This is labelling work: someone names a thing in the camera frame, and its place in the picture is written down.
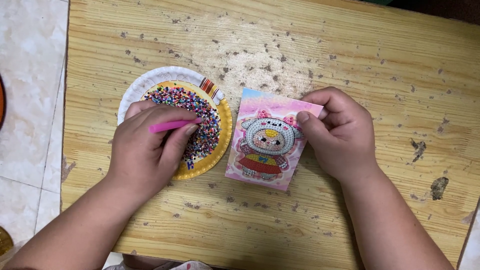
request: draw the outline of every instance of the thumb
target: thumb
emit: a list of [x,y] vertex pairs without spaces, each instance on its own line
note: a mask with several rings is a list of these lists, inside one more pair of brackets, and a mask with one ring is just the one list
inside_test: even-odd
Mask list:
[[166,168],[174,168],[176,170],[187,146],[188,139],[197,128],[198,126],[195,124],[188,124],[172,132],[163,147],[160,163]]
[[297,114],[297,120],[313,148],[335,143],[336,138],[328,132],[325,124],[313,114],[301,111]]

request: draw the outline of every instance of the wooden table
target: wooden table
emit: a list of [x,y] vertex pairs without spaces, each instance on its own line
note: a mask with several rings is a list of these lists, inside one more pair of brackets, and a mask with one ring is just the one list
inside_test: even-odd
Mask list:
[[[243,85],[292,98],[337,86],[372,113],[382,169],[456,264],[480,195],[479,26],[345,0],[70,5],[63,209],[104,177],[121,97],[148,70],[214,79],[234,121]],[[239,269],[359,267],[340,187],[311,147],[286,193],[225,178],[228,154],[150,200],[114,251]],[[440,177],[450,182],[433,200]]]

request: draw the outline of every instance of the blue bow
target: blue bow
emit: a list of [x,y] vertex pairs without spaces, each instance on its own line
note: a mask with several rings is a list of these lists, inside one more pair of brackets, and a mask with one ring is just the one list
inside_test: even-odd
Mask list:
[[266,163],[268,161],[268,158],[258,157],[258,161],[262,163]]

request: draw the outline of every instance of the colorful bead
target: colorful bead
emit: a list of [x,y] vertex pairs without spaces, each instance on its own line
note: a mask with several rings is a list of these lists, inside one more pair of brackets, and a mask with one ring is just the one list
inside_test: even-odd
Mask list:
[[204,119],[197,131],[190,136],[182,159],[193,160],[195,157],[205,158],[212,154],[220,138],[221,120],[216,109],[213,109],[206,99],[199,97],[196,92],[187,92],[183,87],[168,86],[157,87],[156,91],[147,93],[144,98],[157,104],[164,103],[193,111]]

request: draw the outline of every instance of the diamond painting pen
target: diamond painting pen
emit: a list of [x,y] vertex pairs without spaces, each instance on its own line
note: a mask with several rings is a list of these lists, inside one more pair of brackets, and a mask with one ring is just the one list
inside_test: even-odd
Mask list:
[[180,127],[183,127],[186,124],[190,124],[190,123],[200,124],[201,122],[203,122],[203,120],[204,120],[203,118],[199,117],[199,118],[197,118],[195,120],[191,120],[191,121],[180,120],[180,121],[172,121],[172,122],[167,122],[167,123],[154,124],[154,125],[151,125],[151,126],[148,127],[148,131],[150,131],[150,133],[157,133],[157,132],[166,131],[166,130],[170,130],[170,129],[174,129],[174,128],[180,128]]

